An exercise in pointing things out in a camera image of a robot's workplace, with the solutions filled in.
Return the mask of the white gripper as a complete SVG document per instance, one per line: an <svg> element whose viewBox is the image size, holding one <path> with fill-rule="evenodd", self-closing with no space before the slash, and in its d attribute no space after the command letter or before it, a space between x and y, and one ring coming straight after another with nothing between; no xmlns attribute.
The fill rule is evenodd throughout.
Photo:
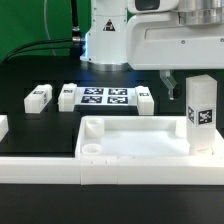
<svg viewBox="0 0 224 224"><path fill-rule="evenodd" d="M224 68L224 0L128 0L127 60L161 70L174 99L171 70Z"/></svg>

